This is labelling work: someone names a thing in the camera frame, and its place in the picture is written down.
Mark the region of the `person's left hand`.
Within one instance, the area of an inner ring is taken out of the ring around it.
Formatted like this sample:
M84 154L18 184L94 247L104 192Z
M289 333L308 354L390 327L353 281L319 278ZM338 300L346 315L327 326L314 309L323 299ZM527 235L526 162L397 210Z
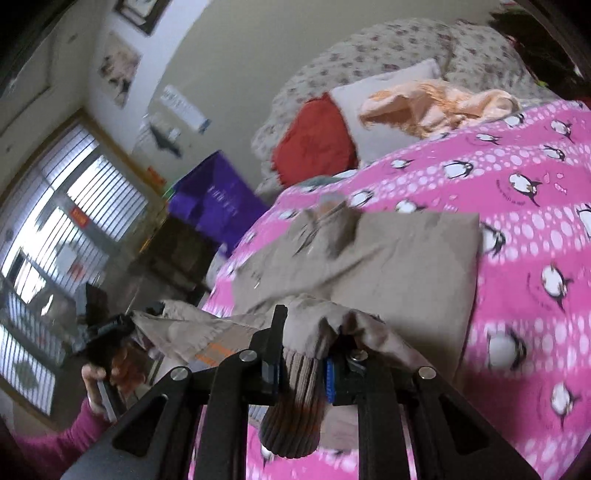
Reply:
M126 343L111 360L110 368L86 363L81 369L90 410L107 417L107 410L99 390L100 385L112 385L119 397L126 400L146 380L144 356L133 343Z

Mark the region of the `magenta sleeve forearm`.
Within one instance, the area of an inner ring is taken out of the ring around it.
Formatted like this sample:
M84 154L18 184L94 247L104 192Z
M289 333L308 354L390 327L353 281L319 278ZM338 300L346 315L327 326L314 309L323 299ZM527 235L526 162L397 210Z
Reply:
M19 437L1 420L1 478L60 479L110 426L88 400L82 402L72 425L57 434Z

